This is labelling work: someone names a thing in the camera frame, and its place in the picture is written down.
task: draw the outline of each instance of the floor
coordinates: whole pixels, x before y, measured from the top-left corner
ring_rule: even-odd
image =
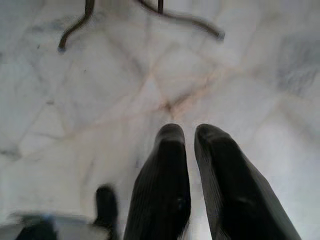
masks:
[[[209,123],[268,179],[301,238],[320,239],[318,0],[165,3],[215,22],[224,42],[132,0],[101,0],[58,53],[83,8],[84,0],[1,3],[0,222],[15,211],[93,218],[95,189],[112,183],[123,230],[157,131],[178,123],[188,237],[211,239],[193,147],[196,126]]]

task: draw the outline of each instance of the marble floor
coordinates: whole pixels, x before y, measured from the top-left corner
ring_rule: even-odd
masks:
[[[84,0],[3,0],[0,7],[0,222],[16,211],[93,218],[115,186],[124,229],[135,177],[166,123],[186,138],[188,239],[211,239],[194,132],[229,132],[268,179],[304,240],[320,239],[320,2],[172,0],[165,8],[225,30],[101,0],[57,52]]]

